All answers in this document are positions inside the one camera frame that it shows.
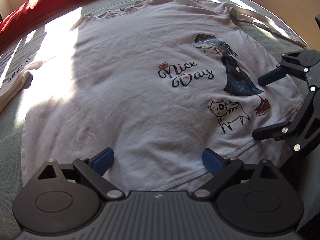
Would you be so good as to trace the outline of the white printed t-shirt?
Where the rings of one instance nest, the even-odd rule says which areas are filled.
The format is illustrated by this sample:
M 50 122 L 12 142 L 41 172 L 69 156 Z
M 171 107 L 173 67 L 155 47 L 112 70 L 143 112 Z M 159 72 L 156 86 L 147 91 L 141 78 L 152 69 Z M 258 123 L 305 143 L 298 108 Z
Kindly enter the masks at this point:
M 73 10 L 5 50 L 1 103 L 32 78 L 16 115 L 22 182 L 49 159 L 106 147 L 116 159 L 104 177 L 124 191 L 194 189 L 210 178 L 205 148 L 282 165 L 287 144 L 251 134 L 292 119 L 303 98 L 290 77 L 258 84 L 276 60 L 236 21 L 295 40 L 231 3 L 137 0 L 99 15 Z

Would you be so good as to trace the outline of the green plaid bed sheet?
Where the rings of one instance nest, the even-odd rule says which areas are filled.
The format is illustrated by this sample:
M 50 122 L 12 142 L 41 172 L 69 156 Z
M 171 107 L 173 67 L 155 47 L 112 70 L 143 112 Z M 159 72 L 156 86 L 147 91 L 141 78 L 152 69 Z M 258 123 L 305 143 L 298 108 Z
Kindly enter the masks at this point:
M 88 13 L 100 14 L 102 12 L 119 9 L 133 3 L 136 0 L 86 0 L 69 9 L 59 12 L 49 19 L 48 23 L 57 27 L 58 20 L 76 14 L 84 16 Z M 284 25 L 262 7 L 262 3 L 254 3 L 251 0 L 218 0 L 228 3 L 244 3 L 250 9 L 256 9 L 259 13 L 267 15 L 276 24 Z M 280 36 L 269 33 L 265 28 L 244 22 L 236 25 L 245 33 L 252 36 L 276 59 L 280 53 L 296 50 L 298 45 L 293 44 Z M 33 47 L 39 46 L 43 38 L 49 35 L 46 25 L 33 28 L 20 41 L 13 44 L 1 56 L 1 73 L 10 74 L 15 65 L 20 62 Z M 21 140 L 25 119 L 25 113 L 30 100 L 27 92 L 30 90 L 31 81 L 28 80 L 24 87 L 7 104 L 1 112 L 1 239 L 13 239 L 20 231 L 12 214 L 12 203 L 22 188 L 21 176 Z M 302 173 L 298 177 L 298 193 L 300 194 L 305 211 L 299 226 L 299 233 L 304 239 L 314 239 L 311 232 L 319 225 L 319 149 L 310 153 L 304 162 Z

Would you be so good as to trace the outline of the red blanket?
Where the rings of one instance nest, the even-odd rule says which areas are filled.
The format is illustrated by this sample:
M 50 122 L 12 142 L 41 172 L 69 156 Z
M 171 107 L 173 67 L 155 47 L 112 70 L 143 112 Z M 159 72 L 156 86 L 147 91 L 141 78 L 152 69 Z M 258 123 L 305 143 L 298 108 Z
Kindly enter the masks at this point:
M 1 22 L 1 50 L 51 16 L 85 0 L 28 0 Z

